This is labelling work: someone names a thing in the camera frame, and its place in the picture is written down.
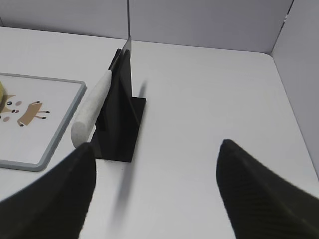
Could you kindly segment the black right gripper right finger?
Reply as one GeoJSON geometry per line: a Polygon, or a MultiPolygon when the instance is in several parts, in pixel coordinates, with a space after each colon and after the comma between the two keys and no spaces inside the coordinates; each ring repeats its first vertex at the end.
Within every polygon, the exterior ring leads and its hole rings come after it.
{"type": "Polygon", "coordinates": [[[223,140],[218,189],[238,239],[317,239],[319,200],[264,166],[234,141],[223,140]]]}

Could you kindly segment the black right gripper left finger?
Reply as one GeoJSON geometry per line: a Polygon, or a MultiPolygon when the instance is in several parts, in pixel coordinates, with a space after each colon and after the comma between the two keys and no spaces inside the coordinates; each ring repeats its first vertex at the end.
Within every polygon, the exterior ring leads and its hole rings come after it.
{"type": "Polygon", "coordinates": [[[95,155],[84,143],[38,180],[1,201],[0,237],[79,238],[95,185],[95,155]]]}

